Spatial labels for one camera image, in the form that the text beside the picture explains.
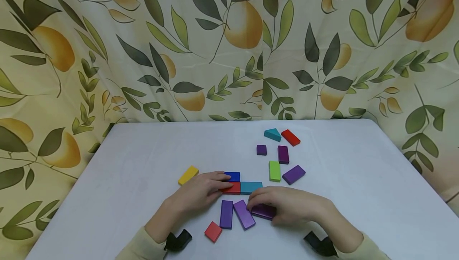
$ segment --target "patterned curtain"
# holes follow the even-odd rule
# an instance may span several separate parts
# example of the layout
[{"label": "patterned curtain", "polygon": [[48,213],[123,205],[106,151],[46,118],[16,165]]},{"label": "patterned curtain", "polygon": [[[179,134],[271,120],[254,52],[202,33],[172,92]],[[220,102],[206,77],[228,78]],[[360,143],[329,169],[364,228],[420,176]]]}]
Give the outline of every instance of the patterned curtain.
[{"label": "patterned curtain", "polygon": [[128,121],[369,118],[459,213],[457,3],[0,0],[0,258]]}]

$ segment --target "green block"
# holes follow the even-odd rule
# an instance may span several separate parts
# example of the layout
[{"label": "green block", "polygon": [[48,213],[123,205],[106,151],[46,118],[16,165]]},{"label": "green block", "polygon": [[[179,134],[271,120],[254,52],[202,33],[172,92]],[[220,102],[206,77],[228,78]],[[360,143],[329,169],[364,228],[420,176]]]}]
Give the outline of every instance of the green block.
[{"label": "green block", "polygon": [[281,165],[279,161],[269,162],[269,180],[272,182],[281,181]]}]

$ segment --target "purple block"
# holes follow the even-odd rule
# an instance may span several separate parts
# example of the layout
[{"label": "purple block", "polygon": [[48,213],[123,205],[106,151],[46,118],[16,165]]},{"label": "purple block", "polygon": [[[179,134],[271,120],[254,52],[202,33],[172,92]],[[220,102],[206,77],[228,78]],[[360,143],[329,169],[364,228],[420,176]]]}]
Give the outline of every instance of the purple block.
[{"label": "purple block", "polygon": [[277,154],[279,156],[279,163],[289,164],[290,160],[288,158],[288,148],[286,146],[280,145],[277,147]]},{"label": "purple block", "polygon": [[233,202],[222,200],[222,209],[220,212],[220,227],[223,229],[232,229],[233,227]]},{"label": "purple block", "polygon": [[277,209],[274,206],[259,204],[252,208],[251,213],[257,217],[272,220],[276,216]]},{"label": "purple block", "polygon": [[293,182],[295,182],[298,179],[302,178],[305,174],[306,174],[306,172],[300,166],[296,166],[293,169],[289,170],[288,172],[284,173],[282,178],[289,185],[292,185]]},{"label": "purple block", "polygon": [[242,224],[242,228],[244,230],[249,229],[250,227],[255,225],[255,220],[253,219],[250,211],[247,209],[247,205],[245,205],[245,201],[241,200],[233,204],[234,210],[236,211],[236,215],[239,218],[239,221]]},{"label": "purple block", "polygon": [[265,145],[257,145],[257,155],[267,155],[268,151],[266,150]]}]

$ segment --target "red block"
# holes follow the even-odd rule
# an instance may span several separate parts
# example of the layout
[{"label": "red block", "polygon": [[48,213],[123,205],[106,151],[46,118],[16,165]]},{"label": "red block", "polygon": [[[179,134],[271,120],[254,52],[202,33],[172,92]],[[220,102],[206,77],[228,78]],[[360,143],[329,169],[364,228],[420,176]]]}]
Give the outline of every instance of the red block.
[{"label": "red block", "polygon": [[282,137],[287,140],[293,147],[298,145],[301,141],[298,137],[296,137],[290,130],[282,131]]},{"label": "red block", "polygon": [[221,233],[222,229],[214,221],[210,223],[209,227],[206,229],[206,232],[204,232],[204,234],[214,243],[217,242],[217,239]]},{"label": "red block", "polygon": [[223,194],[241,194],[241,183],[240,182],[230,182],[230,184],[233,184],[233,186],[230,188],[225,188],[224,190],[221,190]]}]

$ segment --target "yellow block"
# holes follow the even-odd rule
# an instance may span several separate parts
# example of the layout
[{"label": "yellow block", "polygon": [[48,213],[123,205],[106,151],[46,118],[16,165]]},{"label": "yellow block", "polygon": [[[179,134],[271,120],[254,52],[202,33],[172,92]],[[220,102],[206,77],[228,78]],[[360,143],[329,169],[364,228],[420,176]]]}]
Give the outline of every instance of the yellow block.
[{"label": "yellow block", "polygon": [[199,170],[196,167],[194,166],[188,167],[188,169],[182,175],[182,177],[179,178],[178,184],[184,185],[185,182],[189,181],[193,176],[196,176],[198,173],[199,173]]}]

